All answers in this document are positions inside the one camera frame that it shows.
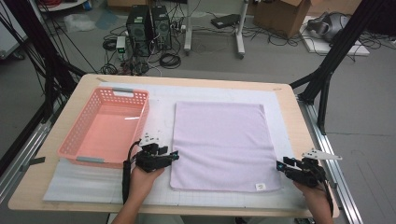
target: human hand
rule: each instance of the human hand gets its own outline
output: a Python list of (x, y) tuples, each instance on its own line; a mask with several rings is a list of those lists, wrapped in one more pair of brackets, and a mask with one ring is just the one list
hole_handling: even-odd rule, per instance
[(295, 181), (293, 181), (293, 184), (305, 196), (306, 205), (312, 213), (316, 223), (333, 224), (332, 212), (326, 198), (326, 192), (323, 190), (323, 186), (319, 185), (318, 188), (309, 188), (308, 186), (299, 184)]
[(131, 172), (131, 184), (127, 201), (133, 200), (141, 204), (149, 195), (155, 179), (160, 176), (163, 171), (164, 168), (146, 173), (146, 171), (136, 166)]
[(140, 205), (149, 195), (155, 179), (161, 175), (163, 171), (164, 168), (146, 173), (138, 166), (132, 170), (128, 200), (121, 208), (116, 218), (114, 218), (112, 224), (134, 223)]

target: wooden tabletop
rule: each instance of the wooden tabletop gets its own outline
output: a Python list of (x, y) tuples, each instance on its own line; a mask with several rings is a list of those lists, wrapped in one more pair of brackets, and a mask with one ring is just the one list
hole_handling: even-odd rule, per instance
[[(15, 210), (39, 211), (85, 211), (117, 213), (121, 204), (110, 203), (56, 203), (44, 202), (43, 197), (53, 177), (59, 157), (57, 149), (72, 128), (74, 120), (86, 104), (94, 88), (101, 82), (120, 82), (150, 85), (170, 85), (184, 87), (209, 87), (238, 90), (273, 91), (282, 111), (283, 120), (290, 138), (291, 148), (297, 159), (314, 147), (310, 133), (306, 127), (300, 107), (291, 87), (287, 84), (240, 82), (205, 79), (167, 78), (167, 77), (126, 77), (107, 75), (86, 75), (78, 83), (62, 114), (51, 129), (46, 141), (36, 157), (45, 157), (43, 163), (32, 165), (26, 172), (21, 183), (12, 195), (8, 206)], [(142, 213), (208, 215), (208, 216), (264, 216), (264, 217), (311, 217), (309, 211), (277, 211), (250, 208), (192, 207), (168, 205), (143, 205)], [(339, 211), (334, 205), (334, 216)]]

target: computer tower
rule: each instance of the computer tower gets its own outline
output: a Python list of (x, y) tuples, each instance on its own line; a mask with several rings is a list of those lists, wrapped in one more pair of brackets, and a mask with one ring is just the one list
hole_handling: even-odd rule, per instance
[(165, 6), (151, 8), (152, 22), (154, 26), (154, 37), (157, 49), (171, 49), (171, 29), (170, 20)]
[(132, 6), (126, 21), (126, 28), (131, 40), (133, 55), (148, 57), (150, 55), (149, 44), (153, 39), (149, 7), (146, 5)]

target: pink plastic basket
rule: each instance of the pink plastic basket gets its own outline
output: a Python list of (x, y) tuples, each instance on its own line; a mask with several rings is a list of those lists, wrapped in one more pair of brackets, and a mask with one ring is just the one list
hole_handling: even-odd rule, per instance
[(122, 168), (130, 146), (142, 135), (148, 113), (147, 91), (96, 88), (58, 155), (75, 164)]

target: lavender towel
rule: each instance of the lavender towel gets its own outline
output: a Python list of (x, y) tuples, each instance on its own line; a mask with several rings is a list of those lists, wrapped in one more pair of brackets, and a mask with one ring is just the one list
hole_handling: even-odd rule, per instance
[(280, 189), (263, 105), (177, 102), (173, 150), (173, 189)]

